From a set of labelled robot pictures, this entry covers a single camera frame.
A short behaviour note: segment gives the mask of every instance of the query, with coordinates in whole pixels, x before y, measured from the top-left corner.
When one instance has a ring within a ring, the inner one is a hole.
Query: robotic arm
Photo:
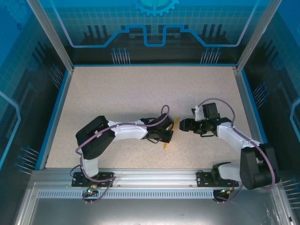
[[[266,160],[252,144],[259,146],[270,161],[274,174],[275,182],[280,178],[276,175],[278,171],[274,149],[269,144],[261,144],[248,137],[232,126],[232,121],[228,118],[221,118],[215,103],[205,104],[201,107],[196,106],[192,109],[195,119],[185,119],[180,122],[180,130],[193,131],[201,137],[218,136],[229,143],[236,151],[240,152],[240,165],[230,162],[213,165],[211,175],[214,182],[218,180],[235,180],[242,182],[249,189],[255,189],[270,185],[272,176]]]
[[[87,175],[93,177],[98,174],[98,158],[113,141],[133,138],[147,139],[151,142],[154,140],[169,143],[173,135],[172,128],[170,127],[174,125],[174,121],[170,116],[167,116],[165,120],[156,126],[145,126],[158,123],[165,116],[166,113],[158,118],[142,118],[138,121],[128,123],[129,125],[116,126],[87,143],[82,147],[83,168]],[[99,131],[118,124],[121,124],[121,122],[109,121],[105,116],[96,117],[92,122],[77,132],[76,139],[78,146]]]

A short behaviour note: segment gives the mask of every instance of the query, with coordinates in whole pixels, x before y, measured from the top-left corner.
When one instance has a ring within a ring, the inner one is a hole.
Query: small yellow block
[[[172,130],[175,129],[175,127],[178,125],[178,123],[179,123],[179,117],[177,117],[177,118],[174,119],[174,126],[173,126]],[[168,146],[168,143],[165,143],[164,150],[167,148],[167,146]]]

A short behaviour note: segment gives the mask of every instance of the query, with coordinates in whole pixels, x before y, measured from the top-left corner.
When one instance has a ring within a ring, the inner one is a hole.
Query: blue border trim
[[[294,121],[295,108],[296,108],[296,106],[299,105],[299,104],[300,104],[300,98],[298,98],[296,101],[293,102],[292,108],[291,108],[291,114],[290,114],[290,121],[291,121],[291,123],[292,123],[292,127],[294,128],[294,131],[295,131],[295,133],[296,133],[296,136],[297,136],[297,138],[298,138],[298,140],[299,140],[299,142],[300,142],[300,133],[299,133],[299,130],[298,130],[298,128],[297,128],[297,125],[296,125],[296,123],[295,123],[295,121]]]
[[[54,135],[55,135],[55,131],[59,122],[59,118],[62,112],[62,106],[64,105],[66,96],[67,96],[67,92],[68,92],[68,88],[70,85],[70,79],[71,77],[71,73],[66,70],[65,75],[64,75],[64,79],[62,80],[61,86],[60,86],[60,91],[58,93],[54,108],[53,108],[53,112],[50,118],[50,122],[45,134],[45,138],[43,141],[43,145],[40,151],[40,154],[38,156],[37,159],[37,164],[35,167],[35,170],[41,170],[44,168],[47,156],[45,156],[45,154],[47,155],[48,152],[48,148],[52,145],[53,139],[54,139]]]
[[[120,65],[114,65],[114,64],[75,64],[75,67],[159,67],[159,66],[201,66],[201,67],[235,67],[235,63],[221,63],[221,64],[201,64],[201,63],[166,63],[166,64],[120,64]]]
[[[249,85],[249,82],[248,82],[248,79],[246,77],[246,73],[245,73],[244,69],[242,69],[241,73],[242,73],[242,76],[243,76],[243,79],[244,79],[244,82],[245,82],[245,86],[247,88],[247,92],[248,92],[250,102],[251,102],[251,105],[252,105],[252,108],[253,108],[253,111],[254,111],[254,115],[255,115],[255,118],[256,118],[256,121],[257,121],[257,125],[258,125],[259,131],[260,131],[261,136],[262,136],[262,142],[267,143],[268,141],[267,141],[266,134],[263,130],[263,124],[262,124],[261,118],[259,117],[258,110],[256,108],[255,101],[254,101],[254,98],[253,98],[253,95],[252,95],[252,92],[251,92],[251,89],[250,89],[250,85]]]
[[[0,160],[0,170],[1,170],[1,168],[3,166],[3,163],[4,163],[4,160],[5,160],[6,156],[8,155],[9,148],[10,148],[10,146],[11,146],[11,144],[13,142],[13,139],[15,137],[15,134],[17,132],[17,129],[18,129],[20,123],[21,123],[21,114],[20,114],[19,106],[18,106],[18,104],[14,100],[12,100],[9,97],[7,97],[7,95],[5,95],[2,91],[0,91],[0,96],[3,97],[6,101],[8,101],[8,103],[15,108],[15,111],[16,111],[16,114],[17,114],[17,118],[18,118],[17,122],[15,123],[15,127],[13,129],[13,132],[10,135],[10,138],[9,138],[9,140],[7,142],[7,145],[6,145],[5,149],[4,149],[3,155],[2,155],[1,160]]]
[[[256,11],[256,8],[259,4],[260,0],[257,0],[256,4],[254,5],[253,9],[252,9],[252,12],[245,24],[245,27],[243,29],[243,31],[241,32],[241,35],[239,37],[239,40],[236,44],[207,44],[205,43],[198,35],[197,33],[192,30],[192,29],[185,29],[184,28],[184,24],[169,24],[169,25],[165,25],[164,28],[163,28],[163,42],[161,44],[148,44],[148,40],[147,40],[147,29],[144,25],[142,24],[136,24],[136,25],[125,25],[125,30],[117,30],[107,41],[104,45],[74,45],[72,40],[71,40],[71,37],[69,36],[68,34],[68,31],[60,17],[60,14],[58,13],[57,11],[57,8],[56,6],[54,5],[54,2],[53,0],[50,0],[50,4],[52,5],[53,7],[53,10],[57,16],[57,19],[59,20],[60,22],[60,25],[68,39],[68,42],[70,43],[70,45],[73,47],[73,48],[105,48],[107,47],[113,40],[114,38],[120,34],[120,33],[129,33],[129,29],[130,28],[142,28],[143,29],[143,37],[144,37],[144,44],[145,46],[147,47],[163,47],[165,44],[166,44],[166,30],[167,28],[180,28],[180,31],[181,32],[185,32],[185,33],[191,33],[204,47],[237,47],[240,45],[243,37],[244,37],[244,34],[250,24],[250,21],[252,20],[252,17],[254,15],[254,12]]]

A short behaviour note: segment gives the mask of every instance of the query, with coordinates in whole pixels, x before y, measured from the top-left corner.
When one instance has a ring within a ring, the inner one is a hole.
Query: metal base plate
[[[94,176],[93,179],[96,180],[106,180],[110,177],[113,177],[112,172],[100,172],[98,175]],[[103,183],[98,183],[98,187],[103,187],[106,188],[110,184],[110,181],[103,182]],[[72,187],[90,187],[91,185],[95,184],[95,182],[90,181],[87,179],[82,172],[75,172],[73,175],[73,180],[72,180]]]
[[[214,187],[232,187],[233,185],[235,187],[239,186],[239,183],[236,181],[231,181],[231,180],[218,180],[218,184],[216,184],[214,182],[214,179],[211,175],[210,172],[203,172],[203,171],[198,171],[196,173],[196,177],[197,177],[197,186],[199,188],[203,188],[203,187],[210,187],[210,188],[214,188]]]

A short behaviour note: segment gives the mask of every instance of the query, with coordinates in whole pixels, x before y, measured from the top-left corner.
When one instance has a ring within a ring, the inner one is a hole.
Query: purple cable
[[[104,133],[105,131],[108,131],[110,129],[113,129],[113,128],[116,128],[118,126],[124,126],[124,125],[130,125],[130,126],[137,126],[137,127],[154,127],[154,126],[157,126],[158,124],[162,123],[168,116],[169,116],[169,113],[170,113],[170,107],[168,105],[164,105],[161,109],[161,114],[164,110],[164,108],[167,107],[167,113],[165,114],[164,118],[156,123],[153,123],[153,124],[148,124],[148,125],[145,125],[145,124],[135,124],[135,123],[120,123],[120,124],[116,124],[116,125],[112,125],[110,127],[107,127],[103,130],[100,130],[98,133],[94,134],[92,137],[90,137],[88,140],[86,140],[84,143],[82,143],[81,145],[78,146],[78,148],[75,150],[75,152],[80,155],[80,167],[82,168],[82,172],[84,174],[84,176],[93,181],[93,182],[97,182],[97,183],[100,183],[100,182],[106,182],[106,181],[110,181],[110,180],[113,180],[113,178],[115,177],[112,177],[112,178],[109,178],[109,179],[106,179],[106,180],[95,180],[95,179],[92,179],[91,177],[89,177],[87,175],[87,173],[85,172],[84,168],[83,168],[83,160],[82,160],[82,153],[79,152],[79,150],[84,147],[86,144],[88,144],[91,140],[93,140],[94,138],[96,138],[98,135]]]
[[[83,168],[83,158],[82,158],[83,155],[82,155],[82,153],[79,152],[79,150],[80,150],[81,148],[83,148],[86,144],[88,144],[91,140],[93,140],[94,138],[96,138],[98,135],[100,135],[100,134],[102,134],[102,133],[104,133],[105,131],[108,131],[108,130],[110,130],[110,129],[116,128],[116,127],[118,127],[118,126],[124,126],[124,125],[130,125],[130,126],[131,126],[131,125],[133,125],[133,126],[137,126],[137,127],[147,127],[147,128],[149,128],[149,127],[154,127],[154,126],[156,126],[156,125],[162,123],[162,122],[169,116],[169,113],[170,113],[170,107],[169,107],[168,105],[164,105],[164,106],[161,108],[161,114],[163,114],[163,110],[164,110],[165,107],[167,107],[168,111],[167,111],[167,113],[165,114],[164,118],[163,118],[162,120],[160,120],[159,122],[156,122],[156,123],[154,123],[154,124],[149,124],[149,125],[135,124],[135,123],[120,123],[120,124],[112,125],[112,126],[107,127],[107,128],[105,128],[105,129],[103,129],[103,130],[100,130],[98,133],[96,133],[95,135],[93,135],[92,137],[90,137],[88,140],[86,140],[84,143],[82,143],[81,145],[78,146],[78,148],[75,150],[75,152],[80,156],[80,158],[79,158],[79,160],[80,160],[80,167],[81,167],[81,169],[82,169],[82,172],[83,172],[84,176],[85,176],[87,179],[89,179],[89,180],[91,180],[91,181],[93,181],[93,182],[96,182],[96,183],[111,181],[111,183],[108,185],[107,189],[103,192],[103,194],[102,194],[98,199],[96,199],[96,200],[94,200],[94,201],[91,201],[91,203],[92,203],[92,202],[99,201],[100,199],[103,198],[103,196],[106,194],[106,192],[108,191],[108,189],[113,185],[113,182],[115,181],[116,177],[108,178],[108,179],[106,179],[106,180],[96,180],[96,179],[93,179],[93,178],[89,177],[89,176],[87,175],[86,171],[85,171],[84,168]],[[84,194],[83,194],[83,197],[82,197],[82,199],[83,199],[84,201],[86,201],[86,199],[85,199],[85,194],[86,194],[86,193],[84,193]]]
[[[233,119],[232,119],[232,122],[231,122],[231,126],[233,127],[233,123],[234,123],[234,121],[235,121],[235,112],[234,112],[233,108],[231,107],[231,105],[229,105],[226,101],[224,101],[224,100],[222,100],[222,99],[219,99],[219,98],[216,98],[216,97],[210,97],[210,98],[204,100],[203,102],[201,102],[201,103],[198,105],[198,107],[202,106],[203,103],[205,103],[205,102],[207,102],[207,101],[210,101],[210,100],[217,100],[217,101],[223,102],[225,105],[227,105],[227,106],[230,108],[230,110],[231,110],[231,112],[232,112],[232,114],[233,114]]]
[[[233,114],[233,119],[232,119],[232,122],[231,122],[231,126],[232,126],[232,130],[237,133],[240,137],[244,138],[247,142],[250,142],[251,144],[254,145],[254,147],[256,147],[256,149],[261,153],[262,157],[266,160],[266,163],[268,165],[268,168],[270,170],[270,173],[271,173],[271,177],[272,177],[272,183],[269,187],[261,187],[262,189],[266,189],[266,190],[271,190],[274,185],[275,185],[275,174],[274,174],[274,170],[273,170],[273,167],[271,165],[271,162],[269,161],[268,157],[264,154],[263,150],[257,145],[255,144],[253,141],[251,141],[251,139],[247,138],[246,136],[244,136],[243,134],[241,134],[239,131],[237,131],[234,127],[233,127],[233,123],[235,121],[235,112],[234,112],[234,109],[231,107],[231,105],[229,105],[226,101],[222,100],[222,99],[219,99],[219,98],[216,98],[216,97],[211,97],[211,98],[208,98],[206,100],[204,100],[203,102],[201,102],[198,107],[202,106],[203,103],[209,101],[209,100],[217,100],[217,101],[220,101],[220,102],[223,102],[224,104],[226,104],[232,114]]]
[[[240,195],[240,193],[241,193],[243,187],[244,187],[244,185],[241,184],[241,185],[240,185],[240,189],[239,189],[239,191],[237,192],[237,194],[236,194],[233,198],[231,198],[231,199],[229,199],[229,200],[227,200],[227,199],[225,199],[225,198],[223,198],[223,197],[216,197],[216,198],[225,200],[227,203],[229,203],[229,202],[233,201],[234,199],[236,199],[236,198]]]
[[[272,167],[271,162],[269,161],[268,157],[265,155],[265,153],[263,152],[263,150],[257,144],[255,144],[253,141],[251,141],[251,139],[249,139],[246,136],[244,136],[243,134],[241,134],[235,128],[233,128],[233,131],[235,133],[237,133],[239,136],[241,136],[242,138],[244,138],[247,142],[250,142],[251,144],[253,144],[254,147],[256,147],[256,149],[261,153],[262,157],[266,160],[268,168],[269,168],[269,170],[271,172],[272,183],[271,183],[271,185],[269,187],[261,187],[261,188],[262,189],[266,189],[266,190],[271,190],[274,187],[274,185],[275,185],[275,173],[274,173],[273,167]]]
[[[102,195],[99,198],[95,199],[94,201],[91,201],[91,203],[97,202],[100,199],[102,199],[105,196],[105,194],[107,193],[108,189],[113,185],[113,182],[115,179],[116,179],[116,177],[113,177],[111,183],[108,185],[107,189],[102,193]],[[86,202],[85,195],[86,195],[86,192],[83,194],[82,200],[84,200]]]

